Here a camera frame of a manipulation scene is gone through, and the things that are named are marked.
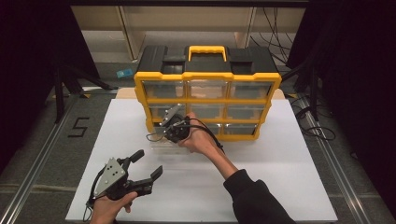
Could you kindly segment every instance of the person's arm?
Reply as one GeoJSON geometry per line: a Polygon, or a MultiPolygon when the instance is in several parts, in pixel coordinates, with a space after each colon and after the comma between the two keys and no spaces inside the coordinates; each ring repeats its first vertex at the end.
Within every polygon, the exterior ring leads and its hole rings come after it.
{"type": "MultiPolygon", "coordinates": [[[[203,126],[193,113],[188,116],[191,125],[203,126]]],[[[218,168],[225,179],[224,187],[233,198],[233,211],[239,223],[294,223],[264,182],[254,182],[245,170],[238,170],[208,133],[191,128],[189,137],[178,144],[205,155],[218,168]]]]}
{"type": "Polygon", "coordinates": [[[131,212],[132,201],[137,197],[136,192],[131,192],[117,201],[112,201],[104,196],[95,201],[91,224],[112,224],[121,208],[127,213],[131,212]]]}

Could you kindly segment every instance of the yellow handle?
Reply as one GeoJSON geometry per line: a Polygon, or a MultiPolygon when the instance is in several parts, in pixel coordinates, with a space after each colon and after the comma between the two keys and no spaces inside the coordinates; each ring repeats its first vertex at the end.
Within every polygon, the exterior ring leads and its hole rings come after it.
{"type": "Polygon", "coordinates": [[[193,53],[221,53],[224,62],[227,61],[225,55],[225,48],[223,46],[190,46],[189,47],[189,62],[193,53]]]}

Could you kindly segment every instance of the person's right hand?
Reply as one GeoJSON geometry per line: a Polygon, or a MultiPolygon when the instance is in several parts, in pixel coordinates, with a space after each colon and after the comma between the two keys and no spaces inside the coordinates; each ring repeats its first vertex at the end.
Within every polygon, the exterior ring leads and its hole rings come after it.
{"type": "MultiPolygon", "coordinates": [[[[190,117],[190,125],[198,125],[204,127],[204,125],[196,120],[194,113],[189,113],[187,116],[190,117]]],[[[197,152],[210,157],[214,153],[219,153],[221,149],[216,146],[213,138],[204,130],[198,128],[190,128],[190,135],[178,142],[180,147],[186,147],[190,152],[197,152]]]]}

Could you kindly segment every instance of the black stand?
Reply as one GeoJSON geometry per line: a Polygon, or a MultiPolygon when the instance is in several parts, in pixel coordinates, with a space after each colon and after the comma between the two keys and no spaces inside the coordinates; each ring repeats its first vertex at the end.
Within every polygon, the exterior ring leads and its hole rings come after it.
{"type": "Polygon", "coordinates": [[[322,70],[330,60],[334,43],[340,35],[342,24],[351,11],[354,1],[355,0],[344,0],[339,3],[340,5],[338,8],[322,28],[317,41],[305,61],[282,76],[282,81],[286,81],[294,75],[299,75],[294,83],[294,89],[297,92],[304,91],[309,85],[309,107],[307,107],[306,110],[311,112],[316,121],[318,121],[318,71],[322,70]]]}
{"type": "Polygon", "coordinates": [[[70,91],[70,93],[81,94],[82,87],[78,83],[78,77],[82,77],[95,84],[98,87],[101,87],[104,90],[112,91],[117,90],[118,87],[112,87],[107,85],[105,82],[92,77],[85,72],[77,69],[76,67],[68,66],[68,65],[59,65],[55,68],[54,71],[55,77],[55,94],[56,94],[56,120],[55,123],[58,123],[61,117],[64,115],[64,92],[63,92],[63,84],[70,91]]]}

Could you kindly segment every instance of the tool storage box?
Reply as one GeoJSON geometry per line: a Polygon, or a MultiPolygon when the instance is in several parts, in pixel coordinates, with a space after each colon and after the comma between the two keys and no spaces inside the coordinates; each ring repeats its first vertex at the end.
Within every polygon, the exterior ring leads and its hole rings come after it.
{"type": "Polygon", "coordinates": [[[165,110],[181,104],[178,114],[194,112],[219,140],[257,139],[281,82],[268,48],[189,46],[181,52],[143,51],[134,82],[148,131],[162,132],[165,110]]]}

